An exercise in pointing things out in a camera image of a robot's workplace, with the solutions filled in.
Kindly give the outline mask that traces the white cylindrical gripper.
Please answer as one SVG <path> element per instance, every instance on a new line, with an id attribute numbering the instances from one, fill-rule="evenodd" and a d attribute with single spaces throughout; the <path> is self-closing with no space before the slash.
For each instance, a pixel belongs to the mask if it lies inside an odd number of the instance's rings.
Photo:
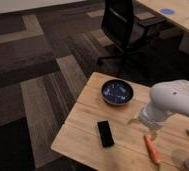
<path id="1" fill-rule="evenodd" d="M 159 129 L 164 126 L 165 121 L 172 115 L 170 111 L 164 111 L 153 104 L 146 105 L 139 113 L 128 121 L 128 124 L 140 124 L 140 121 L 148 128 L 151 140 L 155 140 Z"/>

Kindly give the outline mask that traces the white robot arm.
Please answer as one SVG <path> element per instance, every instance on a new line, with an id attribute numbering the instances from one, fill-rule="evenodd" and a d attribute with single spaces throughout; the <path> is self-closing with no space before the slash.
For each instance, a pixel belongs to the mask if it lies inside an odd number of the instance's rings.
<path id="1" fill-rule="evenodd" d="M 154 84 L 149 102 L 129 123 L 140 122 L 154 133 L 176 113 L 189 117 L 189 81 L 173 80 Z"/>

